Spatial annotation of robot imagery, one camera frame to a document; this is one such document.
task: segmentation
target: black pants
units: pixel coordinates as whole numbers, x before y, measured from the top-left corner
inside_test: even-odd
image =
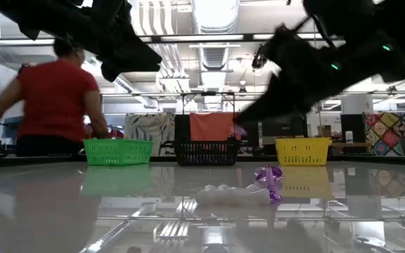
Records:
[[[60,136],[21,136],[17,139],[18,157],[76,155],[84,145]]]

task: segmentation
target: woman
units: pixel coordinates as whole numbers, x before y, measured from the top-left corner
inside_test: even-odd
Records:
[[[98,85],[81,68],[84,50],[58,39],[53,47],[57,61],[23,68],[0,94],[0,119],[17,102],[25,102],[17,156],[79,152],[86,138],[84,114],[97,137],[107,136]]]

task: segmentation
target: black basket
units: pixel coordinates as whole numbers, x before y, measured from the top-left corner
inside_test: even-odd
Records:
[[[237,162],[239,142],[175,141],[176,161],[181,166],[232,166]]]

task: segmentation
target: red shirt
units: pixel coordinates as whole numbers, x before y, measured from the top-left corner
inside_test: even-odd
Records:
[[[94,77],[64,60],[26,67],[17,77],[25,101],[18,136],[61,136],[80,142],[84,130],[84,94],[97,91]]]

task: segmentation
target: hair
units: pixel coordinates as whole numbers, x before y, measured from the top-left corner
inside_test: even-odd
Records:
[[[78,49],[72,46],[69,42],[63,41],[62,39],[55,39],[53,48],[54,53],[59,58],[68,57]]]

